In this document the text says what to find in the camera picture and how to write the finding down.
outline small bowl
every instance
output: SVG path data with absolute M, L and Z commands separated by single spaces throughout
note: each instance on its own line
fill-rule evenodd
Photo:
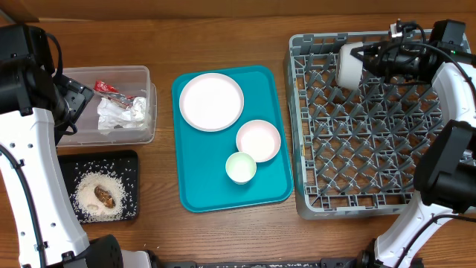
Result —
M 242 125 L 238 130 L 238 151 L 247 153 L 256 163 L 272 159 L 277 155 L 280 147 L 280 133 L 267 121 L 252 120 Z
M 256 174 L 256 162 L 247 153 L 234 153 L 225 164 L 227 175 L 235 183 L 243 185 L 253 179 Z

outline crumpled tissue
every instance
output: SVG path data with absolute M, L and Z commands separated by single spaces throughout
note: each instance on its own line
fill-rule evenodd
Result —
M 102 98 L 97 106 L 99 130 L 112 130 L 114 128 L 141 127 L 146 116 L 146 98 L 136 97 L 131 107 L 124 109 L 113 101 Z

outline tray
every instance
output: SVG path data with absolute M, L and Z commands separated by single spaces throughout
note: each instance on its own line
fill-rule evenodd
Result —
M 71 204 L 74 204 L 73 194 L 84 173 L 107 174 L 107 172 L 115 171 L 119 177 L 122 177 L 121 182 L 126 193 L 129 194 L 124 201 L 126 208 L 119 221 L 134 220 L 139 215 L 139 160 L 135 151 L 122 150 L 58 156 L 58 161 Z M 88 220 L 79 209 L 74 209 L 74 213 L 80 223 L 99 223 L 99 221 Z
M 412 197 L 414 168 L 443 128 L 436 92 L 429 85 L 384 86 L 365 70 L 360 92 L 334 79 L 342 45 L 387 38 L 380 31 L 289 40 L 286 97 L 296 208 L 305 219 L 397 214 Z M 470 52 L 466 36 L 463 47 Z
M 233 78 L 245 96 L 245 107 L 237 122 L 215 133 L 194 129 L 183 119 L 179 109 L 180 93 L 188 81 L 209 72 Z M 183 74 L 173 83 L 172 99 L 180 200 L 187 210 L 216 211 L 280 202 L 289 197 L 293 186 L 291 164 L 274 77 L 269 69 L 249 66 Z M 237 152 L 238 129 L 254 119 L 276 126 L 281 135 L 281 148 L 272 160 L 257 164 L 257 173 L 249 183 L 237 185 L 228 178 L 225 163 Z

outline black tray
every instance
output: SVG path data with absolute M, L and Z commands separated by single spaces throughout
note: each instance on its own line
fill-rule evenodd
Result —
M 121 181 L 125 191 L 130 193 L 130 197 L 126 198 L 126 207 L 119 220 L 134 220 L 139 215 L 139 159 L 135 151 L 84 153 L 59 156 L 58 160 L 71 204 L 74 204 L 75 201 L 74 190 L 80 184 L 85 173 L 107 174 L 107 171 L 115 171 L 117 178 L 122 176 Z M 90 223 L 86 221 L 86 217 L 81 211 L 74 213 L 80 223 Z

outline wood surface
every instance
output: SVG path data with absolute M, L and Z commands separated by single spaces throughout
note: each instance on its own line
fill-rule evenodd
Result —
M 476 12 L 473 0 L 0 0 L 17 22 Z
M 151 144 L 59 149 L 60 154 L 133 149 L 139 155 L 138 219 L 84 225 L 89 238 L 113 234 L 122 249 L 151 249 L 163 261 L 311 261 L 357 256 L 390 227 L 395 215 L 303 220 L 296 212 L 294 194 L 274 205 L 204 214 L 185 210 L 179 200 L 170 91 L 180 74 L 266 66 L 274 74 L 291 150 L 283 77 L 289 38 L 298 33 L 387 30 L 396 18 L 415 19 L 425 28 L 439 19 L 458 19 L 467 23 L 469 42 L 476 44 L 474 13 L 36 24 L 57 37 L 65 67 L 145 65 L 157 86 L 157 129 Z M 17 267 L 17 233 L 3 183 L 0 215 L 0 266 Z M 475 253 L 476 226 L 454 220 L 429 240 L 419 256 L 427 267 L 474 267 Z

